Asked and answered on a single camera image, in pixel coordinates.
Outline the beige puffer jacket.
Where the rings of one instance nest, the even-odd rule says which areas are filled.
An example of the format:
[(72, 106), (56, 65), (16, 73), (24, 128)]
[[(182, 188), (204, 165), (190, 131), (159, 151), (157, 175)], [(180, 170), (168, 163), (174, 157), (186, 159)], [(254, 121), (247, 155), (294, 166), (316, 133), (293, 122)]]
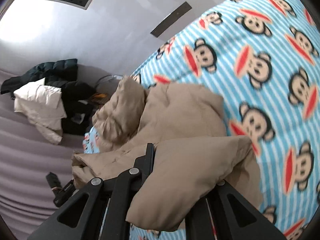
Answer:
[(252, 142), (228, 136), (223, 98), (191, 83), (143, 88), (130, 77), (92, 118), (99, 152), (76, 153), (72, 174), (76, 188), (92, 178), (117, 177), (155, 146), (155, 164), (135, 195), (126, 220), (141, 228), (175, 231), (195, 203), (226, 180), (254, 207), (263, 195)]

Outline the white puffer jacket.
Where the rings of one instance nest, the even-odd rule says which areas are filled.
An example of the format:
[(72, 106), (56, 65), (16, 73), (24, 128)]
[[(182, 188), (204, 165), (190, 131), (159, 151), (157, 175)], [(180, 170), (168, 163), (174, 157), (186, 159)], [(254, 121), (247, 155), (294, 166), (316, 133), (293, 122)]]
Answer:
[(14, 91), (14, 111), (24, 114), (51, 144), (62, 141), (62, 119), (67, 117), (61, 88), (45, 84), (45, 79), (29, 82)]

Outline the black puffer jacket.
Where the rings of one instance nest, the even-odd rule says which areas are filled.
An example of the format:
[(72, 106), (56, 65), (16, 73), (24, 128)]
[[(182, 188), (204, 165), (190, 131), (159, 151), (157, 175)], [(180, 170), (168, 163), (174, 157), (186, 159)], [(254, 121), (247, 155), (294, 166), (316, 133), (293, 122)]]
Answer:
[(61, 89), (61, 99), (66, 117), (62, 119), (62, 130), (66, 134), (84, 135), (92, 116), (93, 106), (84, 102), (92, 100), (98, 92), (95, 87), (78, 80), (78, 60), (67, 59), (44, 62), (36, 65), (21, 76), (6, 79), (1, 85), (1, 94), (10, 94), (30, 82), (44, 80), (49, 87)]

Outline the blue monkey print bedsheet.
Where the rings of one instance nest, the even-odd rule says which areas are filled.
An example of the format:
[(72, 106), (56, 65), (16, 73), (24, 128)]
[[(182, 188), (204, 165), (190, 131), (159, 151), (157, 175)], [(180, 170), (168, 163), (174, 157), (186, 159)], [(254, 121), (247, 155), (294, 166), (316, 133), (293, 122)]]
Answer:
[(319, 208), (319, 30), (301, 0), (226, 0), (133, 78), (220, 94), (227, 133), (252, 139), (261, 211), (287, 239), (303, 238)]

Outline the dark wall panel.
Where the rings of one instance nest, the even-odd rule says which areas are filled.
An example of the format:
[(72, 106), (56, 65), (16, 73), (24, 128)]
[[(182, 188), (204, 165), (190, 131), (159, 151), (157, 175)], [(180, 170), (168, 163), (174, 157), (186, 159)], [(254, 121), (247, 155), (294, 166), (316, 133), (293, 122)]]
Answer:
[(152, 31), (151, 35), (158, 38), (160, 37), (169, 27), (177, 22), (183, 15), (192, 9), (192, 6), (188, 2), (182, 3), (178, 8), (171, 12), (162, 22), (160, 22)]

